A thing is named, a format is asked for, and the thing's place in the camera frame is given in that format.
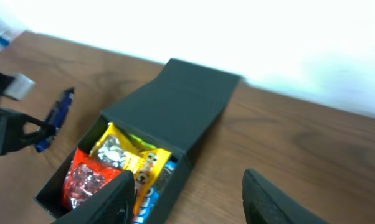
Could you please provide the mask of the blue Oreo cookie pack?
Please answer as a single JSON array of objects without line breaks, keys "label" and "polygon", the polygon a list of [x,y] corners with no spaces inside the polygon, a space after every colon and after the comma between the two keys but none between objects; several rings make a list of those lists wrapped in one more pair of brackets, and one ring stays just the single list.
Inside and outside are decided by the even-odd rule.
[{"label": "blue Oreo cookie pack", "polygon": [[133,224],[145,224],[150,213],[152,212],[156,202],[159,199],[160,193],[163,191],[164,186],[167,184],[168,179],[173,174],[177,163],[169,160],[165,163],[162,171],[160,172],[156,182],[147,191],[143,203],[137,215],[134,216]]}]

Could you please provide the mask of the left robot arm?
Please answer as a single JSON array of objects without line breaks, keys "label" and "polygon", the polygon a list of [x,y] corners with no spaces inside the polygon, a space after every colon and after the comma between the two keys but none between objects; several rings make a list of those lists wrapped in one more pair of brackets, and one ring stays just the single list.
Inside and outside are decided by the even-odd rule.
[{"label": "left robot arm", "polygon": [[[16,81],[0,72],[0,97]],[[27,114],[0,108],[0,156],[19,151],[56,134],[56,127]]]}]

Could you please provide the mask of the yellow Hacks candy bag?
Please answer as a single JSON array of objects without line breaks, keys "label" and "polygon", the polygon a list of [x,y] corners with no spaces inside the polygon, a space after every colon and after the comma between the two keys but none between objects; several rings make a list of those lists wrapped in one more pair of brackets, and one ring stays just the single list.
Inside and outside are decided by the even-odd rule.
[{"label": "yellow Hacks candy bag", "polygon": [[109,122],[106,131],[94,144],[90,157],[118,170],[129,170],[135,181],[137,215],[144,196],[156,182],[171,152],[163,148],[139,151],[130,141],[128,134],[121,132],[113,122]]}]

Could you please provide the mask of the red Hacks candy bag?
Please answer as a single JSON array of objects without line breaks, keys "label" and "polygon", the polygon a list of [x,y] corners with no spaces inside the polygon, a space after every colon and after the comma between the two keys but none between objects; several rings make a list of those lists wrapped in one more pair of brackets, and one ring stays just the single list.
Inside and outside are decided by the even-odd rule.
[{"label": "red Hacks candy bag", "polygon": [[77,148],[64,181],[63,205],[68,210],[77,208],[120,173]]}]

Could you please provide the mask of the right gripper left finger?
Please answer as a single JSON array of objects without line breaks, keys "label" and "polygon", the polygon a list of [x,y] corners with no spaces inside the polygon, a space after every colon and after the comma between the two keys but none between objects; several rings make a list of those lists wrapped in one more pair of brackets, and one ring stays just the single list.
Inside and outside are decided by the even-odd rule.
[{"label": "right gripper left finger", "polygon": [[53,224],[130,224],[134,206],[133,173],[126,170]]}]

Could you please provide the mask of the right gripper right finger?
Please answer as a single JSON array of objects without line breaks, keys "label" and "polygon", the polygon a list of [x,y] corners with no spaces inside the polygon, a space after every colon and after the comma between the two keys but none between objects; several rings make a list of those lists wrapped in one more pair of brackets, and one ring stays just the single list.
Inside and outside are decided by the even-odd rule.
[{"label": "right gripper right finger", "polygon": [[253,169],[243,174],[242,199],[247,224],[326,224]]}]

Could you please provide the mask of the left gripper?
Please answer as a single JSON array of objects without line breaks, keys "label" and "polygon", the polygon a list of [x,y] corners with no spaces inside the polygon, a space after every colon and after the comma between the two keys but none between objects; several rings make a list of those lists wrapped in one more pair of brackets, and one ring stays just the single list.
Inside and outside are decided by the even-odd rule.
[{"label": "left gripper", "polygon": [[[24,126],[38,126],[35,132],[25,134]],[[33,145],[36,151],[48,149],[56,137],[56,127],[46,121],[13,110],[0,109],[0,156]]]}]

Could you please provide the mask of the green gummy candy bag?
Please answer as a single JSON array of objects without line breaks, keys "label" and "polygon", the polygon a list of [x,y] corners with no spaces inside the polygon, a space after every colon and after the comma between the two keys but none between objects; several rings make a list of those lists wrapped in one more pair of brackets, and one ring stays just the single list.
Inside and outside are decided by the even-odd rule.
[{"label": "green gummy candy bag", "polygon": [[155,145],[152,145],[150,143],[145,142],[144,140],[142,140],[141,138],[139,138],[138,136],[136,136],[134,134],[128,134],[128,137],[129,137],[130,141],[132,142],[132,144],[139,151],[149,151],[149,150],[157,149],[157,147]]}]

